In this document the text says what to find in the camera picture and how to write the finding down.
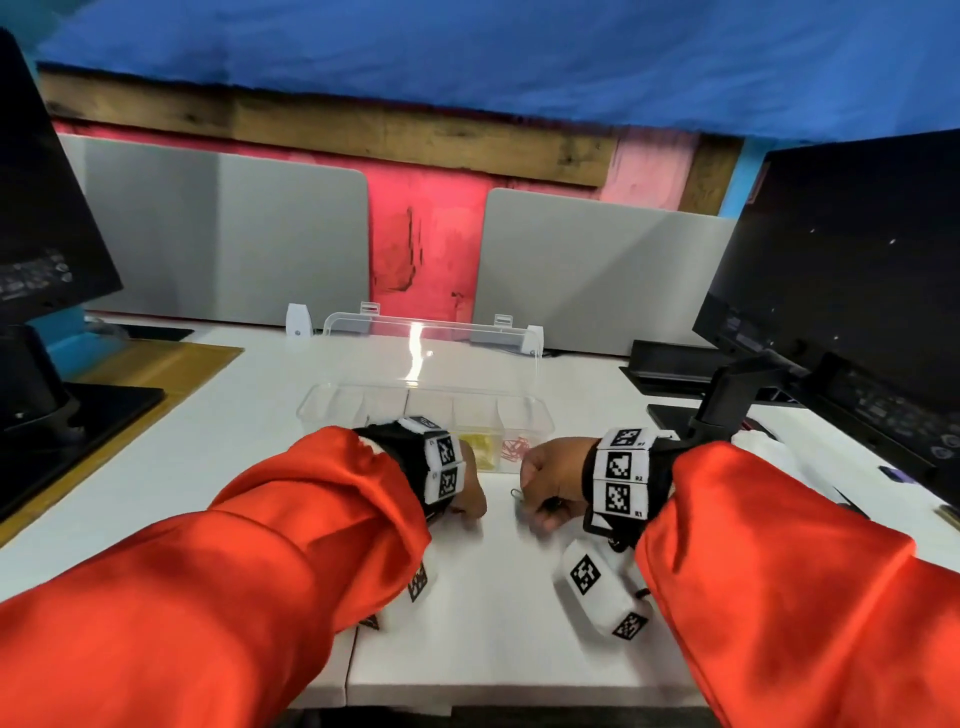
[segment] gray partition panel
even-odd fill
[[[734,220],[495,189],[473,321],[510,314],[544,346],[628,355],[634,339],[708,346],[691,327]]]
[[[93,308],[283,325],[305,303],[319,327],[369,298],[359,172],[105,139],[84,140],[83,170],[124,282]]]

